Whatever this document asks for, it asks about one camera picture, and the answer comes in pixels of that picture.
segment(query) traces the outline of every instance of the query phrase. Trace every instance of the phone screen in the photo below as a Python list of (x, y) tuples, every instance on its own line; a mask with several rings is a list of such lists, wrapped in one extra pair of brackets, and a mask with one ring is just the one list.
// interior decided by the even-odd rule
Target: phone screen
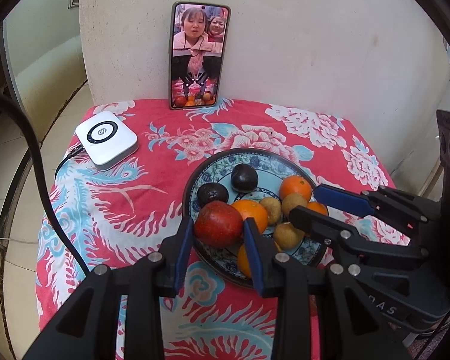
[(229, 16), (229, 8), (220, 5), (174, 6), (170, 43), (172, 108), (215, 104)]

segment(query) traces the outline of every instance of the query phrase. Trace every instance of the red floral tablecloth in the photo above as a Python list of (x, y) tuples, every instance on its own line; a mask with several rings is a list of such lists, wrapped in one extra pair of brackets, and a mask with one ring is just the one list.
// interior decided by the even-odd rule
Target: red floral tablecloth
[[(137, 134), (138, 151), (105, 172), (82, 153), (65, 163), (50, 192), (62, 227), (90, 268), (127, 266), (158, 250), (180, 223), (182, 193), (191, 173), (222, 150), (268, 150), (303, 167), (317, 184), (354, 192), (392, 186), (353, 125), (331, 115), (229, 99), (220, 99), (213, 108), (171, 111), (165, 100), (137, 100), (92, 108), (84, 119), (102, 110), (115, 113)], [(74, 136), (70, 148), (77, 144)], [(408, 241), (373, 217), (335, 209), (330, 214), (370, 240)], [(43, 328), (84, 275), (46, 219), (39, 242), (36, 294)], [(331, 258), (327, 252), (322, 262)], [(253, 290), (224, 281), (194, 251), (180, 295), (161, 299), (161, 308), (169, 359), (270, 356), (276, 299), (261, 299)], [(123, 357), (125, 310), (123, 299), (118, 359)]]

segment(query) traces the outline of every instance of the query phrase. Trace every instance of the black ring on device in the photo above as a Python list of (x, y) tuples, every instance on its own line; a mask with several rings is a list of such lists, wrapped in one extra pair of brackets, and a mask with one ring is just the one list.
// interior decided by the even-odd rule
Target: black ring on device
[[(93, 138), (92, 138), (92, 133), (95, 131), (95, 129), (96, 129), (98, 126), (101, 126), (101, 125), (103, 125), (103, 124), (109, 124), (109, 125), (111, 125), (112, 128), (113, 128), (112, 133), (111, 133), (108, 137), (105, 137), (105, 138), (103, 138), (103, 139), (98, 139), (98, 140), (97, 140), (97, 139), (93, 139)], [(90, 142), (90, 143), (103, 143), (103, 142), (106, 142), (107, 140), (109, 140), (111, 137), (113, 137), (113, 136), (116, 134), (116, 132), (117, 132), (118, 129), (119, 129), (119, 126), (118, 126), (115, 122), (112, 122), (111, 120), (107, 120), (107, 121), (105, 121), (105, 122), (97, 123), (95, 126), (93, 126), (92, 128), (90, 128), (90, 131), (89, 131), (88, 134), (87, 134), (87, 141)]]

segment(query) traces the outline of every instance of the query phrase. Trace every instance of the plate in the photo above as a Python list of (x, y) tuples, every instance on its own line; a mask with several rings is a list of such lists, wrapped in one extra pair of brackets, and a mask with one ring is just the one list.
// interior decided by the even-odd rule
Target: plate
[[(258, 173), (258, 186), (251, 193), (239, 193), (232, 189), (230, 178), (233, 168), (238, 164), (249, 164)], [(266, 196), (279, 199), (278, 190), (282, 180), (288, 176), (299, 175), (306, 179), (312, 188), (315, 183), (302, 168), (287, 159), (260, 149), (231, 149), (217, 153), (204, 162), (193, 172), (188, 180), (183, 194), (183, 214), (189, 215), (195, 222), (200, 207), (197, 201), (198, 188), (206, 183), (220, 183), (228, 190), (228, 203), (236, 200), (250, 199), (259, 202)], [(264, 237), (273, 237), (275, 226), (269, 226)], [(195, 250), (202, 260), (208, 263), (223, 278), (244, 287), (253, 287), (252, 280), (240, 272), (236, 265), (236, 255), (240, 243), (225, 249), (215, 249), (193, 240)], [(303, 242), (293, 250), (284, 250), (304, 265), (316, 266), (322, 259), (326, 245), (304, 238)]]

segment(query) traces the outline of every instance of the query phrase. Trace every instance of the white square device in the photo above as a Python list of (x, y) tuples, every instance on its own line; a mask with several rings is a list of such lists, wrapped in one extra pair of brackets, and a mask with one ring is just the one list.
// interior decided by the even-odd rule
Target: white square device
[(108, 170), (138, 149), (137, 135), (110, 111), (102, 111), (75, 129), (97, 169)]

